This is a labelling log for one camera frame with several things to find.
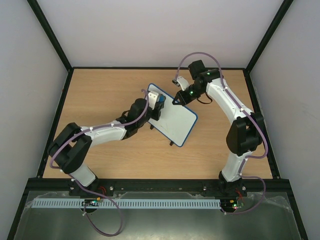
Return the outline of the blue whiteboard eraser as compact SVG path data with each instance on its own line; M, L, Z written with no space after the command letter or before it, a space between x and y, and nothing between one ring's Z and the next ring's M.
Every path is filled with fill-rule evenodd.
M158 103L164 104L165 101L166 101L166 97L163 94L160 94L159 99L158 99Z

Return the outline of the small blue-framed whiteboard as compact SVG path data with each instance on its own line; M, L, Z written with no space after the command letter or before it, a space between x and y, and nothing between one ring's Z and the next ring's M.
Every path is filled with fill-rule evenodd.
M168 138L171 145L182 147L195 126L198 115L186 106L172 104L174 98L153 83L149 84L147 90L165 97L159 120L151 118L148 123Z

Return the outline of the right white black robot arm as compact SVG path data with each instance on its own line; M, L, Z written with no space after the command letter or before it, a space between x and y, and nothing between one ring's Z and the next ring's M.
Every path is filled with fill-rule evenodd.
M230 122L226 136L229 149L227 162L218 176L218 191L223 196L233 197L243 194L243 169L254 151L265 141L263 134L263 116L252 112L233 93L219 69L208 69L202 60L188 66L192 84L175 75L173 83L181 89L176 93L173 105L186 106L202 95L215 101Z

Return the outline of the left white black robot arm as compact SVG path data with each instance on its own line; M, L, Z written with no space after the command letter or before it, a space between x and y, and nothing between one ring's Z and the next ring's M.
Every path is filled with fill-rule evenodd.
M98 177L85 164L89 149L111 141L126 140L135 135L150 119L158 121L165 100L164 96L160 96L152 103L145 98L138 98L129 110L105 125L80 127L74 122L69 123L48 147L50 167L60 169L91 192L99 190L105 193L103 187L98 187Z

